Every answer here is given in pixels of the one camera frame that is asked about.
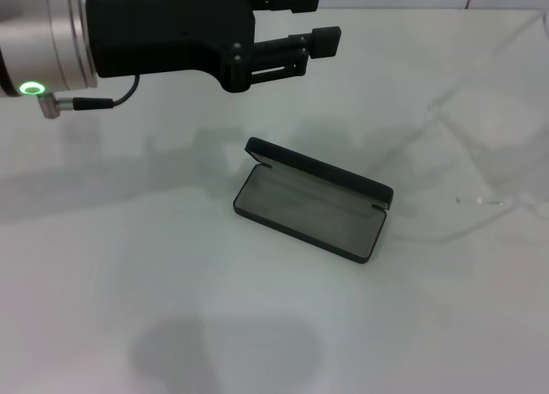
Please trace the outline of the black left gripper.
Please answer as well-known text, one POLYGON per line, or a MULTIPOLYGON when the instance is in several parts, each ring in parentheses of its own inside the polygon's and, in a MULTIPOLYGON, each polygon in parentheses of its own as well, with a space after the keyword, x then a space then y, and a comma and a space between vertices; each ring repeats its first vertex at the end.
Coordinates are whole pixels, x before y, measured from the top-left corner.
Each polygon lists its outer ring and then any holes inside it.
POLYGON ((87 0, 101 78, 197 70, 230 93, 251 85, 255 16, 248 0, 87 0))

